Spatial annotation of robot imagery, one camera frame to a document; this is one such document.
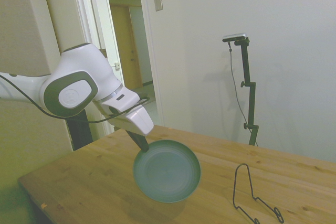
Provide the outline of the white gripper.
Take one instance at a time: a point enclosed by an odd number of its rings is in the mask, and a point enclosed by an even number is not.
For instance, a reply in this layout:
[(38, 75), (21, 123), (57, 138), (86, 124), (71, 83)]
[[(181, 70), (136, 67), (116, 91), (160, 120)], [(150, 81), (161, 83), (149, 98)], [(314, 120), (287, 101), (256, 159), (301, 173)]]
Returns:
[(93, 102), (111, 125), (126, 130), (142, 151), (149, 150), (145, 136), (153, 130), (154, 124), (140, 104), (137, 93), (124, 86), (119, 86), (115, 91), (99, 90)]

